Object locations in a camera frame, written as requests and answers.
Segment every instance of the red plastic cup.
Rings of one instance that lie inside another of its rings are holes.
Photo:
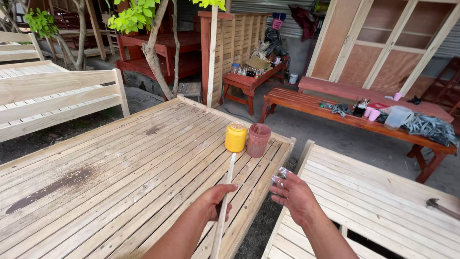
[[[246,152],[253,158],[261,158],[265,153],[268,139],[270,138],[270,127],[262,123],[254,123],[249,127],[249,138],[247,140]]]
[[[371,115],[371,111],[373,110],[374,108],[372,107],[366,107],[366,111],[364,112],[364,116],[365,117],[369,117],[369,115]]]
[[[373,109],[371,111],[371,114],[369,115],[369,120],[374,121],[379,115],[380,115],[380,111]]]

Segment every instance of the cabinet door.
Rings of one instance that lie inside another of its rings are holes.
[[[401,33],[390,45],[388,56],[367,86],[388,94],[400,92],[454,8],[452,3],[416,2]]]
[[[334,68],[333,81],[369,89],[416,1],[366,1]]]

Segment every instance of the wooden cabinet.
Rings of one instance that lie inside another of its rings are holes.
[[[459,19],[459,3],[332,0],[306,75],[405,95]]]

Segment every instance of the bed headboard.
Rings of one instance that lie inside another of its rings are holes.
[[[0,31],[0,62],[22,59],[45,60],[41,54],[37,39],[33,33],[22,34]],[[19,44],[19,42],[32,42],[32,44]]]

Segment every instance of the electric cord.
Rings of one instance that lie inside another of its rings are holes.
[[[242,117],[242,118],[246,118],[248,119],[249,121],[251,121],[252,123],[255,123],[253,120],[251,120],[250,118],[246,117],[246,116],[243,116],[243,115],[239,115],[239,114],[236,114],[236,113],[232,113],[231,111],[229,111],[227,109],[227,106],[225,106],[225,98],[224,98],[224,87],[222,87],[222,105],[224,106],[224,109],[230,113],[230,114],[233,114],[235,116],[238,116],[238,117]]]

